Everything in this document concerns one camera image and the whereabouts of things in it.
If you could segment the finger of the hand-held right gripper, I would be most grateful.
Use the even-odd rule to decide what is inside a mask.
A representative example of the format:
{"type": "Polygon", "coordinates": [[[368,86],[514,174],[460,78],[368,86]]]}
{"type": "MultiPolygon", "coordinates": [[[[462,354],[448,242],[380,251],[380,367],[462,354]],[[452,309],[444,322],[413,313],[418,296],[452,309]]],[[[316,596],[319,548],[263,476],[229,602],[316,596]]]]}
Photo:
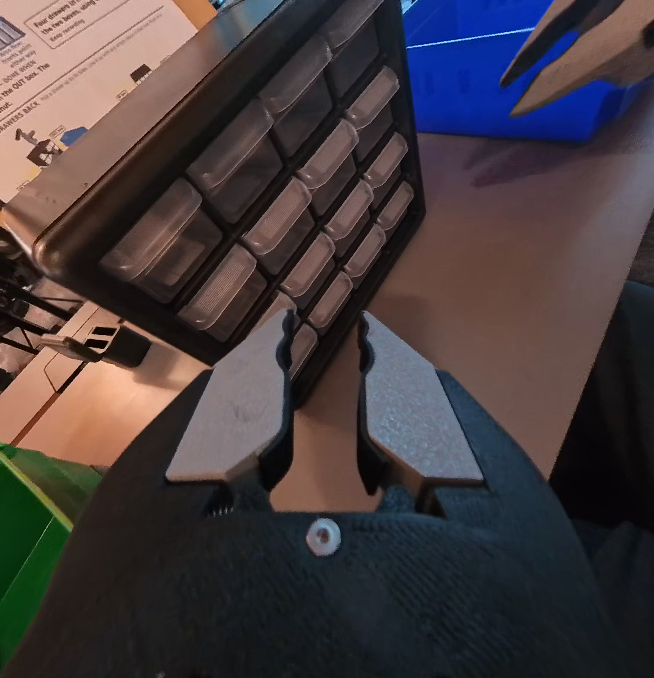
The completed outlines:
{"type": "Polygon", "coordinates": [[[506,88],[531,69],[569,31],[582,35],[613,12],[613,1],[554,1],[503,73],[506,88]]]}
{"type": "Polygon", "coordinates": [[[613,1],[613,12],[598,25],[582,35],[569,32],[577,35],[575,42],[535,76],[511,117],[532,113],[594,81],[628,88],[654,75],[654,1],[613,1]]]}

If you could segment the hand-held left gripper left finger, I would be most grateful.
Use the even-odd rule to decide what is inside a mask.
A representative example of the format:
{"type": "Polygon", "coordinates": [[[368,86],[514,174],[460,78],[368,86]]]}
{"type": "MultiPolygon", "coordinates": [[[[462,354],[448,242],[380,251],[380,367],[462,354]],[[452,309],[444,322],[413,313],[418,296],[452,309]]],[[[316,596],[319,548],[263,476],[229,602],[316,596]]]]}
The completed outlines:
{"type": "Polygon", "coordinates": [[[165,478],[171,483],[256,479],[272,491],[293,459],[290,347],[295,313],[277,311],[211,371],[165,478]]]}

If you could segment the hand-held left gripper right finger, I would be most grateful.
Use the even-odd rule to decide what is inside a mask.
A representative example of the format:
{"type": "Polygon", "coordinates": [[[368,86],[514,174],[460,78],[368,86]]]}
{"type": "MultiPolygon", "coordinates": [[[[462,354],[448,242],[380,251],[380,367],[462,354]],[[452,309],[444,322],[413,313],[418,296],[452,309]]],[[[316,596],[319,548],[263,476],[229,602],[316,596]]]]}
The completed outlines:
{"type": "Polygon", "coordinates": [[[484,475],[434,365],[382,321],[358,321],[357,468],[365,491],[479,487],[484,475]]]}

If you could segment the rows of clear plastic drawers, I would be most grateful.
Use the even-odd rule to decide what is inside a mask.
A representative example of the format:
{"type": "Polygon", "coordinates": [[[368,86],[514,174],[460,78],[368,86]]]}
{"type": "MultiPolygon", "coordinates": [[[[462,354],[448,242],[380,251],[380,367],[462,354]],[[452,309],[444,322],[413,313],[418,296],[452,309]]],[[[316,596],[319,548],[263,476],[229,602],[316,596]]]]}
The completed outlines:
{"type": "Polygon", "coordinates": [[[344,1],[101,259],[229,349],[276,315],[300,373],[414,205],[386,1],[344,1]]]}

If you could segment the black drawer cabinet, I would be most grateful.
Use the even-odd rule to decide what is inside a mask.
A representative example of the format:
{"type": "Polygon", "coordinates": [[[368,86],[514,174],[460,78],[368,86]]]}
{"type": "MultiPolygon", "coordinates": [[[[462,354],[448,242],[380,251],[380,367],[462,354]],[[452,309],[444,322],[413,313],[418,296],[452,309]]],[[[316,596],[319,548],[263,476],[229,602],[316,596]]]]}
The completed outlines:
{"type": "MultiPolygon", "coordinates": [[[[125,97],[3,209],[7,228],[47,277],[121,320],[213,365],[229,349],[177,325],[147,295],[103,271],[101,259],[128,233],[196,152],[241,112],[344,1],[236,1],[189,39],[147,84],[125,97]]],[[[426,214],[400,1],[387,27],[396,37],[414,205],[384,258],[303,370],[291,375],[302,405],[426,214]]]]}

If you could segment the blue plastic bin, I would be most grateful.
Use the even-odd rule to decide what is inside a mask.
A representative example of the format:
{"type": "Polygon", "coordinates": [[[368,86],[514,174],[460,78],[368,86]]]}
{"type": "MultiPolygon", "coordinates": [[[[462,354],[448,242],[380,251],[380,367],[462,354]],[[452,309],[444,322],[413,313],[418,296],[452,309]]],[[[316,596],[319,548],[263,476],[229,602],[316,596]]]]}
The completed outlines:
{"type": "Polygon", "coordinates": [[[551,1],[415,1],[403,10],[419,132],[585,143],[622,117],[647,81],[596,81],[521,117],[510,112],[538,72],[576,39],[561,37],[531,70],[499,81],[551,1]]]}

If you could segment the person's dark trousers leg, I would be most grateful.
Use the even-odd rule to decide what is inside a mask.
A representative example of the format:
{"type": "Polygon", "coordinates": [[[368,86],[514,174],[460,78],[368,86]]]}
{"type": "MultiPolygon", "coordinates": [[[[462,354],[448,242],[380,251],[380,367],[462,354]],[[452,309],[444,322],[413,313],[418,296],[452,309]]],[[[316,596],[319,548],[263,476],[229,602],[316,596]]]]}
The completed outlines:
{"type": "Polygon", "coordinates": [[[654,677],[654,289],[628,281],[549,484],[631,658],[654,677]]]}

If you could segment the green plastic bin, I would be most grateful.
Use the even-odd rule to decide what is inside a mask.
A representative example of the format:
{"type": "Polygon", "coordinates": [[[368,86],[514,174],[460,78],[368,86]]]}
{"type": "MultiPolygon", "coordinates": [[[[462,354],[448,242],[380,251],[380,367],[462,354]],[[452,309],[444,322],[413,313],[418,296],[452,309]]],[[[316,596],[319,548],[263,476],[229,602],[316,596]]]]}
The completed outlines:
{"type": "Polygon", "coordinates": [[[0,616],[35,614],[102,471],[0,442],[0,616]]]}

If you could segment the black metal rack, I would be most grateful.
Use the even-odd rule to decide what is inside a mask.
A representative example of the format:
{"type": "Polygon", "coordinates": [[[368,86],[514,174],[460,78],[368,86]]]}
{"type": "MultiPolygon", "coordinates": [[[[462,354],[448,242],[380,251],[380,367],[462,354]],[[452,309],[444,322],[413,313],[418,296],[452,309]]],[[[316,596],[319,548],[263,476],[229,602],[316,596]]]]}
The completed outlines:
{"type": "Polygon", "coordinates": [[[42,336],[62,329],[83,303],[43,276],[0,226],[0,349],[35,356],[42,336]]]}

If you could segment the printed instruction sheet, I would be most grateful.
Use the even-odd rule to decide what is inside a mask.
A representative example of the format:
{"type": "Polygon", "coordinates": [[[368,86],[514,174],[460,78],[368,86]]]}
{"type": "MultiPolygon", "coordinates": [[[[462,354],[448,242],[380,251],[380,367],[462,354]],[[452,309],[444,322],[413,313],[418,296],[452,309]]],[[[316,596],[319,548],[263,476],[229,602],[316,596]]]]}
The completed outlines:
{"type": "Polygon", "coordinates": [[[174,1],[0,1],[0,206],[196,32],[174,1]]]}

